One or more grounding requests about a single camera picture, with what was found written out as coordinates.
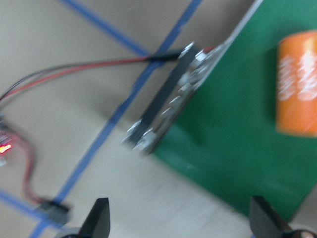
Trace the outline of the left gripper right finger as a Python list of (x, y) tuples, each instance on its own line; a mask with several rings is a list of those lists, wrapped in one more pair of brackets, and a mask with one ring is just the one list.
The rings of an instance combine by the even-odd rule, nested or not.
[(291, 238), (294, 233), (262, 196), (250, 199), (249, 224), (255, 238)]

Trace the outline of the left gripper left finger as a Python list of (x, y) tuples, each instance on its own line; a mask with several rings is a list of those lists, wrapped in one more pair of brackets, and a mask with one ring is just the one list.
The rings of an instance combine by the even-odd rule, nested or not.
[(80, 238), (107, 238), (110, 234), (110, 210), (108, 198), (98, 198), (78, 236)]

